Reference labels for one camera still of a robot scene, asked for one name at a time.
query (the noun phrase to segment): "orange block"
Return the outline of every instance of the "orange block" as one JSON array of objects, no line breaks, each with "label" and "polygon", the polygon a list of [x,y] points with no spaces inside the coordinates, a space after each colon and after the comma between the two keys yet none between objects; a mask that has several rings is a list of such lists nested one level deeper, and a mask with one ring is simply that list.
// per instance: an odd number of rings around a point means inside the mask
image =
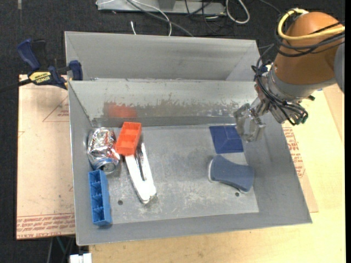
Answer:
[{"label": "orange block", "polygon": [[128,156],[135,154],[141,135],[141,123],[124,122],[115,143],[118,154]]}]

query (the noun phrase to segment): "black cable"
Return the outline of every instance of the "black cable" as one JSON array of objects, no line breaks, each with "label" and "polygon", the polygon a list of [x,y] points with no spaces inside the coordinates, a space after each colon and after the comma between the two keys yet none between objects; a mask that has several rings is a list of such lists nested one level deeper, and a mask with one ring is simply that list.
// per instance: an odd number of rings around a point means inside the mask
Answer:
[{"label": "black cable", "polygon": [[69,255],[69,250],[70,250],[72,242],[73,242],[73,238],[70,238],[67,242],[66,249],[65,249],[64,255],[62,257],[61,263],[64,263],[65,260],[67,259],[67,255]]},{"label": "black cable", "polygon": [[270,3],[268,3],[268,2],[265,1],[265,0],[258,0],[258,1],[260,1],[260,2],[262,2],[262,3],[264,3],[264,4],[266,4],[266,5],[268,5],[268,6],[270,6],[270,7],[272,7],[272,8],[275,9],[279,14],[281,14],[281,11],[280,11],[276,6],[274,6],[274,5],[270,4]]},{"label": "black cable", "polygon": [[147,15],[149,15],[149,16],[152,16],[152,17],[155,18],[155,19],[158,19],[158,20],[167,22],[167,23],[169,23],[169,24],[172,24],[173,26],[179,28],[180,30],[182,30],[184,33],[186,33],[186,34],[189,35],[190,37],[193,37],[193,36],[194,36],[194,35],[192,35],[188,30],[186,30],[185,28],[181,27],[180,25],[178,25],[178,24],[176,24],[176,23],[174,23],[174,22],[172,22],[172,21],[168,21],[168,20],[166,20],[166,19],[164,19],[164,18],[162,18],[162,17],[160,17],[160,16],[158,16],[158,15],[155,15],[155,14],[153,14],[153,13],[150,13],[149,11],[144,10],[143,8],[141,8],[141,7],[137,6],[136,4],[134,4],[131,0],[126,0],[126,1],[127,1],[129,4],[131,4],[132,6],[136,7],[136,8],[139,9],[140,11],[142,11],[143,13],[145,13],[145,14],[147,14]]},{"label": "black cable", "polygon": [[274,44],[271,44],[267,50],[265,50],[262,55],[259,57],[259,59],[257,60],[256,63],[256,67],[254,67],[254,71],[255,71],[255,76],[254,76],[254,80],[257,82],[258,86],[260,87],[261,91],[264,93],[264,95],[266,96],[266,98],[268,99],[268,101],[270,102],[270,104],[274,107],[274,108],[278,108],[282,114],[285,116],[285,118],[292,124],[295,125],[297,124],[296,122],[293,122],[291,120],[291,118],[289,117],[289,115],[285,112],[284,109],[287,110],[291,110],[297,114],[299,114],[299,119],[304,122],[307,118],[308,118],[308,113],[305,110],[305,108],[303,108],[301,105],[299,104],[293,104],[291,102],[288,101],[283,101],[279,98],[277,98],[274,94],[270,93],[264,86],[264,84],[262,83],[262,68],[263,66],[265,66],[264,64],[259,65],[259,63],[262,61],[263,56],[274,46]]},{"label": "black cable", "polygon": [[50,263],[51,252],[52,252],[52,249],[53,249],[53,242],[54,242],[54,238],[51,238],[50,246],[49,246],[49,252],[48,252],[48,257],[47,257],[46,263]]}]

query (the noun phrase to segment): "blue clamp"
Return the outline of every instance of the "blue clamp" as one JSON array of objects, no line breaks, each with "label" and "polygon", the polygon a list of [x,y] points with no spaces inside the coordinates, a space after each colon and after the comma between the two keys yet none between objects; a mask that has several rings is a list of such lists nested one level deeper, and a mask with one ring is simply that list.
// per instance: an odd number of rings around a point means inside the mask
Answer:
[{"label": "blue clamp", "polygon": [[90,203],[93,224],[105,226],[112,223],[111,205],[106,174],[100,170],[89,172]]},{"label": "blue clamp", "polygon": [[68,70],[72,71],[73,80],[83,80],[81,64],[77,60],[71,61],[69,66],[60,69],[48,64],[44,40],[32,41],[28,38],[17,46],[17,51],[20,57],[31,67],[31,71],[28,73],[29,80],[23,84],[54,85],[67,89],[67,81],[61,76],[61,73]]}]

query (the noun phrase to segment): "cable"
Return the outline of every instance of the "cable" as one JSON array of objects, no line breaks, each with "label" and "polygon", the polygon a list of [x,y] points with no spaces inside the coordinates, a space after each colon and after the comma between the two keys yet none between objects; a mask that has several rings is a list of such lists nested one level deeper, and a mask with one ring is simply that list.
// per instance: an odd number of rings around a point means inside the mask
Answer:
[{"label": "cable", "polygon": [[[98,0],[96,0],[95,5],[108,4],[108,3],[111,3],[111,2],[113,2],[113,1],[116,1],[116,0],[110,0],[110,1],[101,2],[101,3],[98,3]],[[160,13],[167,19],[167,22],[168,22],[168,24],[169,24],[169,34],[168,34],[168,36],[170,36],[170,35],[172,34],[172,23],[171,23],[171,21],[169,20],[168,16],[167,16],[161,9],[156,8],[156,7],[152,6],[152,5],[144,4],[144,3],[139,2],[139,1],[136,1],[136,0],[130,0],[130,1],[133,1],[133,2],[136,3],[136,4],[143,5],[143,6],[145,6],[145,7],[149,7],[149,8],[152,8],[152,9],[157,10],[158,12],[160,12]]]},{"label": "cable", "polygon": [[169,21],[169,20],[167,20],[167,19],[161,18],[160,16],[157,16],[157,15],[155,15],[155,14],[152,14],[152,13],[150,13],[150,12],[148,12],[148,11],[145,11],[143,8],[141,8],[141,7],[137,6],[137,5],[135,5],[131,0],[126,0],[126,1],[127,1],[129,4],[131,4],[132,6],[134,6],[135,8],[139,9],[140,11],[142,11],[143,13],[145,13],[145,14],[147,14],[147,15],[150,15],[150,16],[152,16],[152,17],[155,18],[155,19],[158,19],[158,20],[161,20],[161,21],[164,21],[164,22],[169,23],[169,24],[171,24],[171,25],[173,25],[173,26],[179,28],[180,30],[182,30],[184,33],[186,33],[187,35],[189,35],[189,36],[191,36],[191,37],[194,36],[194,35],[192,35],[188,30],[186,30],[185,28],[181,27],[180,25],[178,25],[178,24],[176,24],[176,23],[174,23],[174,22],[172,22],[172,21]]},{"label": "cable", "polygon": [[53,249],[53,242],[54,242],[54,238],[51,238],[50,246],[49,246],[49,253],[48,253],[48,258],[46,260],[46,263],[50,263],[51,252],[52,252],[52,249]]},{"label": "cable", "polygon": [[[254,76],[254,80],[257,82],[259,88],[261,89],[261,91],[264,93],[264,95],[266,96],[266,98],[268,99],[269,103],[272,105],[272,107],[274,108],[278,108],[282,114],[285,116],[285,118],[292,124],[292,125],[296,125],[299,124],[300,122],[304,122],[307,118],[308,118],[308,113],[305,110],[305,108],[303,108],[300,104],[294,104],[292,102],[288,102],[286,100],[281,100],[278,97],[276,97],[274,94],[272,94],[271,92],[269,92],[269,90],[267,90],[267,88],[264,86],[264,84],[262,83],[262,68],[263,66],[265,66],[264,64],[259,65],[260,62],[262,61],[263,56],[274,46],[274,44],[271,44],[268,46],[268,49],[265,50],[262,55],[259,57],[259,59],[257,60],[256,66],[253,67],[254,71],[255,71],[255,76]],[[290,110],[293,111],[295,113],[295,116],[297,116],[296,114],[298,114],[297,119],[292,121],[291,117],[286,113],[285,110]]]},{"label": "cable", "polygon": [[203,0],[202,0],[202,6],[201,6],[199,9],[197,9],[196,11],[193,11],[193,12],[191,13],[190,10],[189,10],[189,7],[188,7],[188,0],[184,0],[184,2],[185,2],[185,7],[186,7],[186,11],[188,12],[188,16],[197,14],[197,13],[198,13],[199,11],[201,11],[201,10],[202,10],[202,12],[203,12],[203,9],[205,9],[207,6],[209,6],[213,1],[214,1],[214,0],[211,0],[211,1],[207,2],[206,4],[204,4],[204,3],[203,3]]},{"label": "cable", "polygon": [[279,14],[281,14],[281,11],[280,11],[276,6],[274,6],[274,5],[270,4],[270,3],[268,3],[268,2],[265,1],[265,0],[259,0],[259,1],[262,2],[262,3],[264,3],[264,4],[266,4],[266,5],[268,5],[268,6],[270,6],[270,7],[272,7],[272,8],[275,9]]},{"label": "cable", "polygon": [[338,28],[334,28],[334,29],[328,29],[325,31],[321,31],[321,32],[316,32],[316,33],[312,33],[312,34],[308,34],[308,35],[303,35],[303,36],[288,36],[285,35],[282,31],[282,27],[284,22],[290,17],[291,14],[307,14],[309,13],[306,10],[303,9],[291,9],[289,10],[285,15],[283,15],[283,17],[280,19],[279,23],[278,23],[278,27],[277,27],[277,32],[278,35],[285,39],[285,40],[305,40],[305,39],[311,39],[314,37],[320,37],[320,36],[325,36],[325,35],[330,35],[330,34],[335,34],[335,33],[341,33],[345,31],[345,26],[342,27],[338,27]]},{"label": "cable", "polygon": [[246,15],[247,15],[247,18],[246,18],[246,20],[244,20],[244,21],[238,21],[238,20],[236,20],[236,19],[234,19],[233,17],[232,17],[232,15],[229,13],[229,7],[228,7],[228,5],[229,5],[229,0],[225,0],[225,6],[226,6],[226,11],[227,11],[227,15],[228,15],[228,17],[233,21],[233,22],[235,22],[235,23],[237,23],[237,24],[246,24],[249,20],[250,20],[250,13],[248,12],[248,10],[247,10],[247,8],[245,7],[245,5],[244,5],[244,3],[242,2],[242,0],[238,0],[238,2],[240,3],[240,5],[242,6],[242,8],[244,9],[244,11],[245,11],[245,13],[246,13]]},{"label": "cable", "polygon": [[134,32],[134,35],[137,35],[137,33],[135,32],[135,29],[134,29],[134,25],[133,25],[133,22],[131,21],[131,26],[132,26],[132,30]]}]

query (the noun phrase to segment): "desk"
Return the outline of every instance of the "desk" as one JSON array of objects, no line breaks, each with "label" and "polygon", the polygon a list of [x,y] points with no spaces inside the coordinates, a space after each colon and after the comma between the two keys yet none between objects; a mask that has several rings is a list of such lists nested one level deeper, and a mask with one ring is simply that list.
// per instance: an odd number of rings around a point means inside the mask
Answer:
[{"label": "desk", "polygon": [[[65,92],[57,88],[53,89],[55,91],[51,90],[48,93],[51,97],[54,96],[53,93]],[[304,102],[310,118],[305,125],[293,128],[318,204],[318,212],[311,214],[312,224],[93,245],[89,247],[93,254],[93,262],[344,262],[346,257],[344,147],[326,100],[326,97],[334,100],[337,98],[333,94],[325,96],[324,92],[316,92],[314,95],[316,96],[315,101]],[[40,110],[35,110],[47,113],[38,119],[39,122],[49,118],[47,116],[66,117],[59,116],[59,114],[66,113],[63,112],[65,111],[64,101],[54,102],[51,106],[43,104],[43,102],[40,105]],[[24,114],[24,110],[21,108],[20,112],[20,115]],[[64,123],[64,121],[58,124],[63,125],[63,129],[67,128],[69,132],[69,124],[68,122]],[[21,120],[20,122],[22,122],[20,127],[28,127],[25,122]],[[19,134],[19,142],[23,135],[23,133]],[[20,157],[23,156],[19,143]],[[69,161],[69,155],[67,159],[62,158],[58,161],[62,166],[64,161]],[[23,168],[27,167],[28,171],[29,163],[24,164],[22,161],[22,166]],[[29,197],[32,200],[30,203],[31,215],[28,215],[30,217],[25,222],[25,224],[29,224],[28,226],[23,226],[24,220],[19,222],[21,218],[19,216],[25,215],[18,215],[18,229],[22,229],[18,235],[32,235],[34,237],[33,231],[38,231],[39,237],[72,233],[74,225],[70,223],[73,212],[70,167],[58,168],[54,174],[46,173],[47,182],[36,182],[36,186],[34,178],[43,180],[42,177],[32,175],[32,178],[28,180],[21,175],[21,172],[19,172],[18,177],[18,212],[24,211]],[[46,192],[46,195],[39,193],[43,197],[39,201],[35,199],[38,192]],[[50,229],[47,229],[47,226],[43,229],[44,217],[38,215],[52,214],[52,211],[60,216],[70,216],[57,219],[53,219],[57,216],[48,216],[51,219],[46,222],[52,223],[46,225],[50,226]],[[37,216],[36,220],[33,220],[32,215]],[[33,230],[36,227],[41,228],[41,230]],[[24,228],[32,228],[32,230],[27,231],[30,234],[21,234]]]}]

